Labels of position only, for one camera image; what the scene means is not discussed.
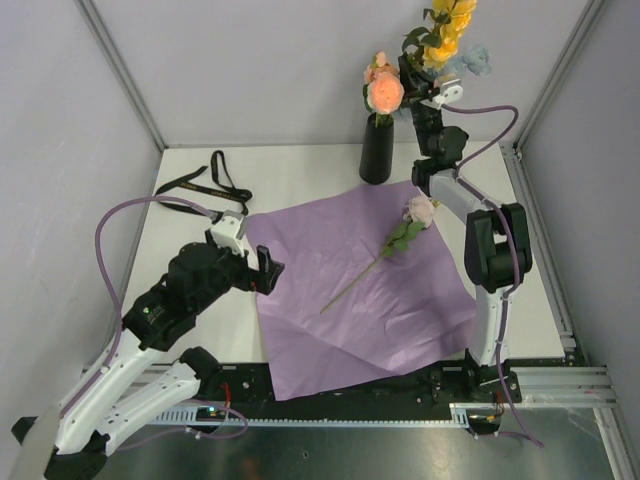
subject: white table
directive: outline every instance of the white table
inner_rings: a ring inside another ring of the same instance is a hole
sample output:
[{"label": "white table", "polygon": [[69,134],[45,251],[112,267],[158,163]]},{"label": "white table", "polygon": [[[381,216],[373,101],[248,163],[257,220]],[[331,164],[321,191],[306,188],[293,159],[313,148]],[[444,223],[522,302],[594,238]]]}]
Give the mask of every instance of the white table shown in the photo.
[{"label": "white table", "polygon": [[[471,142],[466,153],[482,145]],[[248,206],[250,213],[255,214],[331,197],[357,187],[362,183],[358,176],[361,148],[361,145],[227,147],[224,152],[236,186],[253,192],[254,198]],[[166,150],[156,188],[208,165],[213,150]],[[417,144],[396,144],[389,183],[408,180],[413,161],[417,158],[420,158]],[[465,167],[464,176],[496,199],[505,203],[515,201],[497,146]],[[192,182],[212,186],[210,170]],[[235,203],[182,188],[167,195],[193,200],[217,210],[238,209]],[[475,295],[475,288],[464,270],[464,225],[444,206],[436,209],[435,221],[453,254],[465,287]],[[204,241],[203,232],[207,227],[204,217],[175,212],[158,204],[149,207],[124,300],[125,311],[166,272],[169,260],[183,245]],[[512,358],[564,356],[535,259],[532,271],[518,290],[507,338]],[[196,345],[203,346],[225,363],[268,361],[261,340],[254,294],[234,289],[224,295],[198,317],[196,328],[182,337],[164,360],[173,361],[186,348]]]}]

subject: black ribbon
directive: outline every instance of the black ribbon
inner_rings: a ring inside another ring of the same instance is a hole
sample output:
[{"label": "black ribbon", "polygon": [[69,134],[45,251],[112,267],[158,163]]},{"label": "black ribbon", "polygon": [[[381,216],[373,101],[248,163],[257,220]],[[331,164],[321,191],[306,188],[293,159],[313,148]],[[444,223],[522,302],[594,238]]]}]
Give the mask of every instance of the black ribbon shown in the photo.
[{"label": "black ribbon", "polygon": [[[224,170],[224,173],[227,176],[227,179],[229,180],[229,183],[231,184],[231,186],[222,185],[220,183],[219,171],[218,171],[218,158],[222,163],[222,169]],[[247,208],[247,202],[251,200],[251,198],[253,198],[253,193],[251,193],[250,190],[246,190],[243,188],[236,188],[235,184],[233,183],[233,180],[231,180],[229,171],[227,170],[227,162],[224,158],[224,152],[222,150],[216,150],[211,155],[211,179],[213,180],[213,183],[215,183],[222,190],[203,187],[202,185],[197,185],[195,183],[190,182],[190,180],[193,180],[194,178],[197,178],[200,175],[202,175],[202,173],[207,168],[208,167],[206,165],[203,165],[195,172],[188,173],[183,177],[176,178],[175,180],[165,183],[164,185],[159,187],[158,190],[156,190],[156,195],[161,195],[177,187],[186,188],[187,190],[193,190],[195,192],[205,193],[213,197],[219,197],[219,198],[224,198],[225,200],[238,202],[240,205],[242,205],[242,214],[247,215],[249,213],[249,209]],[[187,207],[186,205],[178,205],[178,204],[169,203],[169,202],[160,202],[160,203],[165,207],[170,208],[171,210],[176,210],[182,213],[190,213],[193,215],[202,215],[202,213],[198,212],[197,210],[194,210],[191,207]],[[214,216],[214,221],[219,219],[223,213],[217,210],[210,210],[210,212],[212,216]]]}]

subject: purple fabric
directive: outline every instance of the purple fabric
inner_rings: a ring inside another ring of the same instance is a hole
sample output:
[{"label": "purple fabric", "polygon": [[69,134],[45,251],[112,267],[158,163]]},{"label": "purple fabric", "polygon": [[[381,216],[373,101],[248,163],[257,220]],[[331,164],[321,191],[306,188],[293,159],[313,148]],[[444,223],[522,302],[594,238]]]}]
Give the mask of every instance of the purple fabric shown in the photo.
[{"label": "purple fabric", "polygon": [[319,313],[376,258],[417,194],[410,182],[365,185],[249,218],[251,245],[285,264],[273,293],[257,296],[277,400],[409,373],[469,345],[475,301],[435,223]]}]

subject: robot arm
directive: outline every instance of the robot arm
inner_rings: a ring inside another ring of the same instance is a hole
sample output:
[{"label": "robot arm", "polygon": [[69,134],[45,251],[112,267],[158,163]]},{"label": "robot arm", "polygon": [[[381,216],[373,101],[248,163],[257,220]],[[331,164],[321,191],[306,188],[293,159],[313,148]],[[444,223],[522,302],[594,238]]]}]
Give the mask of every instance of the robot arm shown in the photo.
[{"label": "robot arm", "polygon": [[[134,302],[109,347],[60,402],[60,427],[45,477],[90,479],[139,428],[194,396],[210,399],[221,366],[206,350],[187,350],[155,382],[118,402],[131,383],[195,326],[196,317],[231,288],[271,293],[284,265],[257,248],[259,269],[249,268],[242,246],[245,217],[225,212],[205,232],[205,243],[185,245],[168,271]],[[20,442],[35,419],[12,429]]]},{"label": "robot arm", "polygon": [[[469,353],[480,367],[494,366],[503,300],[511,304],[514,299],[514,293],[508,294],[514,283],[512,258],[507,243],[495,240],[495,234],[505,232],[494,207],[500,208],[509,223],[520,281],[533,265],[526,214],[520,204],[503,205],[458,175],[456,164],[462,160],[469,136],[459,127],[445,127],[440,108],[461,98],[460,80],[451,76],[432,80],[412,68],[405,56],[399,58],[399,65],[406,92],[404,106],[411,109],[420,153],[429,157],[416,160],[411,179],[466,224],[465,269],[476,285],[476,334]],[[500,342],[499,348],[500,358],[508,359],[506,342]]]}]

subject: vase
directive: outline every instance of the vase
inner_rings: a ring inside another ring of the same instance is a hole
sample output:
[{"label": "vase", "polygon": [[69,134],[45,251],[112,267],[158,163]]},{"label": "vase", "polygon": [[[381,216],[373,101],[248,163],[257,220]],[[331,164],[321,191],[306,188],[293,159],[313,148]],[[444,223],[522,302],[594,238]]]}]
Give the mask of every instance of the vase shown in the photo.
[{"label": "vase", "polygon": [[364,132],[362,156],[360,157],[360,178],[372,185],[380,185],[391,176],[393,159],[393,122],[376,127],[376,114],[367,119]]}]

